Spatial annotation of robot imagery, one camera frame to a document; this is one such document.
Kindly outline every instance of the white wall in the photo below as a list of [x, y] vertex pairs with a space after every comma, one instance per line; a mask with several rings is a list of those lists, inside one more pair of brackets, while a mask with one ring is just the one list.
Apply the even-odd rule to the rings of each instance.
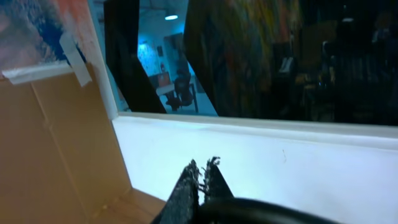
[[[162, 46], [164, 51], [164, 56], [159, 57], [159, 63], [163, 62], [166, 71], [169, 70], [169, 62], [167, 61], [164, 37], [183, 33], [185, 28], [185, 12], [179, 14], [178, 19], [173, 21], [166, 21], [164, 19], [164, 12], [157, 12], [151, 16], [147, 16], [142, 19], [139, 25], [139, 35], [138, 42], [143, 43], [145, 41], [151, 41], [155, 43], [155, 46]], [[194, 75], [192, 67], [188, 64], [190, 73]]]
[[131, 184], [148, 194], [167, 200], [191, 159], [205, 166], [220, 156], [236, 197], [343, 223], [398, 223], [397, 129], [136, 116], [149, 118], [120, 116], [113, 124]]

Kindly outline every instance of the poster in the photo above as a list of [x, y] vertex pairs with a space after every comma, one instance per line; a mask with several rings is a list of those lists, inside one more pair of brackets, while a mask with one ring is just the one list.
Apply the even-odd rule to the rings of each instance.
[[103, 63], [86, 1], [0, 0], [0, 71], [66, 60], [64, 32], [84, 59]]
[[147, 76], [161, 73], [157, 52], [153, 42], [146, 41], [142, 44], [139, 44], [137, 54]]

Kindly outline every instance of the cardboard box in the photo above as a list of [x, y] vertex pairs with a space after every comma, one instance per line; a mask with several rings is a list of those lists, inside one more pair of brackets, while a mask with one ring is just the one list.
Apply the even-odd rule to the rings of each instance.
[[137, 194], [162, 206], [132, 190], [88, 70], [93, 81], [83, 87], [74, 73], [0, 80], [0, 223], [101, 223], [107, 208], [123, 208], [118, 198], [136, 203]]

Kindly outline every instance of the black chair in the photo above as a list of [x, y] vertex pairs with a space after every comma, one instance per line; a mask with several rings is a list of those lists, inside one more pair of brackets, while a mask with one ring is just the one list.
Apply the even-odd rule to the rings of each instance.
[[195, 90], [192, 88], [190, 91], [190, 80], [191, 77], [178, 77], [174, 81], [174, 92], [166, 94], [167, 105], [172, 107], [173, 111], [177, 111], [178, 108], [183, 106], [190, 106], [192, 101], [195, 100]]
[[189, 106], [192, 104], [193, 95], [190, 89], [190, 80], [191, 77], [179, 77], [174, 81], [174, 90], [177, 95], [177, 98], [180, 98], [181, 105], [180, 106]]

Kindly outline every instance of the tape strip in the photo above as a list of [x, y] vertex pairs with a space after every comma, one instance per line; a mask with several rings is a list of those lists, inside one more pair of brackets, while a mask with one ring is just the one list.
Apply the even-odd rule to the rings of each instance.
[[13, 85], [21, 84], [25, 82], [31, 82], [34, 80], [40, 80], [43, 78], [55, 77], [58, 75], [64, 75], [73, 72], [72, 68], [66, 61], [46, 63], [43, 65], [36, 65], [33, 67], [15, 68], [11, 70], [5, 70], [1, 73], [7, 78]]
[[63, 49], [63, 53], [67, 56], [67, 59], [72, 67], [75, 75], [81, 86], [91, 82], [92, 79], [88, 73], [86, 64], [81, 58], [79, 51], [77, 51], [75, 42], [70, 34], [64, 33], [60, 38], [60, 44]]

